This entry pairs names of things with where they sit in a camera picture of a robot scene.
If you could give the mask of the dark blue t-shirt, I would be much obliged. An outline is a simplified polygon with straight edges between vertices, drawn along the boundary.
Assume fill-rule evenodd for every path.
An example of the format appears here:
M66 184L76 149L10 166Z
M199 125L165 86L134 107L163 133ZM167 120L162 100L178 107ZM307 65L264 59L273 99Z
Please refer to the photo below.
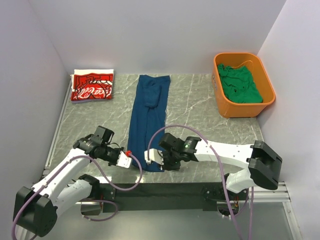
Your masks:
M147 164L145 151L156 131L165 126L171 78L140 75L133 103L127 149L147 172L163 172L155 162Z

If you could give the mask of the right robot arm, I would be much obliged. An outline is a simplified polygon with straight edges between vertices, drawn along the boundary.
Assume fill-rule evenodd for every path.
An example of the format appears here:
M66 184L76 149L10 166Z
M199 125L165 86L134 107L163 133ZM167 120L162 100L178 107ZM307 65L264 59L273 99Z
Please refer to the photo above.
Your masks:
M181 161L217 162L240 168L224 175L225 184L219 187L219 193L226 200L255 186L278 189L283 159L264 141L236 145L193 136L182 140L165 133L158 144L164 149L161 164L166 170L179 169Z

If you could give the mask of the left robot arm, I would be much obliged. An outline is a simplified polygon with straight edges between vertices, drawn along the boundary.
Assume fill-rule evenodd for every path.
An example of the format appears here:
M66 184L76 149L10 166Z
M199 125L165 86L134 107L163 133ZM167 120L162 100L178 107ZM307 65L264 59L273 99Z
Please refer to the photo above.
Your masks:
M100 181L88 174L80 176L71 186L70 181L96 159L116 164L121 147L110 147L114 132L98 126L94 133L75 141L67 156L46 177L32 187L22 187L16 194L11 237L16 239L16 227L35 236L44 237L58 217L81 200L102 200Z

